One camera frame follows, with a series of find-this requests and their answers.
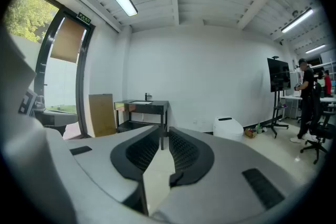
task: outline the tree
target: tree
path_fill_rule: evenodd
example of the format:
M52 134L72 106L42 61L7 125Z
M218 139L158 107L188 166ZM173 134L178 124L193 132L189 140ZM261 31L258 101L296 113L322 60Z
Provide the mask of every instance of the tree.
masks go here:
M36 30L49 25L57 11L57 7L45 0L12 0L5 12L4 23L9 33L42 42L44 36L37 35Z

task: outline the tv stand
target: tv stand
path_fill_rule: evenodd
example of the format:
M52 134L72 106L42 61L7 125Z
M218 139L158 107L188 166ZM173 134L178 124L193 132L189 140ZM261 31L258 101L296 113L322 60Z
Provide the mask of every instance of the tv stand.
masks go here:
M274 107L273 107L273 116L272 116L272 121L271 121L271 124L269 125L266 125L264 127L266 128L271 128L272 131L274 132L275 134L275 138L277 138L277 131L274 129L274 127L286 127L288 129L289 125L287 124L278 124L277 123L277 119L278 119L278 113L279 113L279 110L280 109L283 109L283 107L278 107L277 106L277 93L278 93L278 100L280 100L280 91L275 91L274 92Z

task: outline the person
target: person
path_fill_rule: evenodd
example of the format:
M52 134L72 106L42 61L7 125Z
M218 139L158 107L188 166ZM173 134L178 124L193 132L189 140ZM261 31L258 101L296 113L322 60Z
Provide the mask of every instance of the person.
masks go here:
M321 70L320 72L319 72L319 75L318 75L318 78L317 78L317 83L319 84L319 85L321 85L321 95L320 95L320 97L321 98L323 98L324 97L324 86L325 86L325 81L324 81L324 73L323 73L323 71Z
M295 91L301 91L302 98L302 109L301 109L301 125L299 134L296 137L290 139L293 143L301 143L302 137L308 131L308 122L312 116L312 105L311 105L311 91L314 86L314 74L311 68L308 66L306 60L301 58L299 60L300 69L304 72L303 84L301 86L295 87Z
M332 97L331 96L331 80L330 80L330 77L329 77L329 70L326 70L325 71L325 75L324 75L324 81L325 81L325 97Z

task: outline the floor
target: floor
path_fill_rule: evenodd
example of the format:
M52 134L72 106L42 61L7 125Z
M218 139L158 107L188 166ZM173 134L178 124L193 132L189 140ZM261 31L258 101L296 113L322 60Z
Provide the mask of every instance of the floor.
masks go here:
M174 159L169 151L168 137L164 138L163 145L164 150L160 150L161 146L159 147L151 164L143 174L149 215L169 194L169 177L175 174Z
M299 124L296 120L284 119L283 123L289 124L289 129L276 128L278 135L274 139L272 130L258 134L254 139L244 136L242 142L259 153L266 156L274 163L281 166L290 173L299 183L305 184L314 179L318 170L323 165L324 153L320 153L320 159L316 165L313 161L316 153L308 150L300 153L304 147L304 141L301 144L289 141L299 132ZM310 134L306 134L305 139L314 139ZM330 141L323 146L328 149ZM144 186L147 198L149 215L151 215L164 198L169 194L169 177L175 173L174 160L169 151L169 138L165 137L165 149L158 150L151 164L143 174Z

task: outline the black metal table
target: black metal table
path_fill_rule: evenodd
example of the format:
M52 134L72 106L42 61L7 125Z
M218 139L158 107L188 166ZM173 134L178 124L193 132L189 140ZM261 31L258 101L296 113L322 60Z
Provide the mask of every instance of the black metal table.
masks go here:
M149 104L139 104L135 102L150 102ZM144 127L146 125L159 125L161 132L161 149L163 150L163 136L164 132L167 131L168 123L168 101L143 101L143 100L124 100L114 103L114 109L116 110L117 118L117 131L125 132L132 129L137 129ZM128 112L129 119L122 124L119 124L119 111ZM144 113L144 114L155 114L160 115L160 123L153 122L139 122L132 120L132 113Z

